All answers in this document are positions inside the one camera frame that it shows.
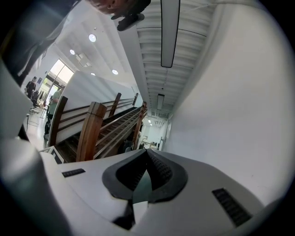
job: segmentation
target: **wooden post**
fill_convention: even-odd
[[[114,104],[112,105],[112,109],[110,111],[110,114],[109,114],[109,117],[113,116],[115,114],[115,110],[117,108],[117,105],[120,101],[120,98],[121,98],[121,93],[118,93],[117,96],[116,96],[116,99],[114,101]]]
[[[138,97],[138,93],[136,93],[136,95],[135,95],[135,97],[134,97],[134,100],[133,100],[132,106],[135,106],[135,103],[136,103],[137,97]]]
[[[147,108],[147,103],[144,101],[142,103],[142,107],[141,107],[140,113],[139,113],[139,118],[137,120],[137,124],[136,124],[135,131],[134,131],[134,136],[133,136],[134,147],[133,147],[133,150],[135,150],[136,147],[137,147],[137,137],[138,137],[138,133],[139,133],[139,130],[140,130],[140,126],[142,125],[142,119],[144,117],[144,113],[146,111],[146,108]]]
[[[56,143],[56,136],[59,129],[59,122],[67,101],[68,101],[67,97],[61,96],[59,99],[59,103],[56,106],[53,119],[51,121],[50,131],[49,131],[49,140],[48,140],[49,147],[55,145]]]
[[[91,103],[80,134],[76,161],[93,160],[96,141],[105,114],[106,106],[98,102]]]

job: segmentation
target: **white ceiling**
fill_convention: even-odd
[[[213,0],[181,0],[171,68],[161,67],[160,0],[152,0],[143,11],[145,19],[142,22],[119,33],[138,88],[152,111],[151,115],[167,117],[172,111],[205,44],[215,9],[215,5],[206,5],[212,3]],[[157,110],[158,94],[165,95],[161,111]]]
[[[96,42],[89,40],[89,34],[96,35]],[[136,85],[114,22],[85,1],[70,12],[55,46],[62,55],[62,61],[70,68],[94,73],[126,86]],[[81,66],[76,55],[70,53],[71,49],[76,54],[83,53],[86,56],[84,60],[91,66]],[[113,69],[118,71],[118,75],[112,73]]]

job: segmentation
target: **fluorescent light fixture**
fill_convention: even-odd
[[[112,73],[115,74],[115,75],[117,75],[118,74],[118,71],[112,70]]]
[[[165,95],[158,94],[157,109],[162,110]]]
[[[162,51],[161,66],[171,68],[174,59],[180,0],[161,0]]]
[[[92,41],[92,42],[95,42],[96,41],[96,36],[93,35],[93,34],[90,34],[89,35],[89,40]]]

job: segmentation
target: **floor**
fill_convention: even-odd
[[[34,145],[38,151],[41,151],[47,148],[47,141],[43,138],[44,127],[47,122],[47,117],[44,115],[44,118],[42,118],[40,115],[38,126],[36,126],[36,124],[33,122],[37,122],[36,114],[30,115],[28,129],[27,129],[27,118],[25,118],[24,129],[27,132],[27,136],[29,138],[30,143]]]

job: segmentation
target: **ventilation slot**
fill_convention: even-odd
[[[84,172],[85,172],[85,170],[83,170],[83,169],[76,169],[76,170],[72,170],[72,171],[62,172],[62,174],[64,175],[65,178],[67,178],[67,177],[78,175],[78,174],[81,174]]]
[[[216,189],[212,193],[236,226],[251,218],[251,215],[225,189]]]

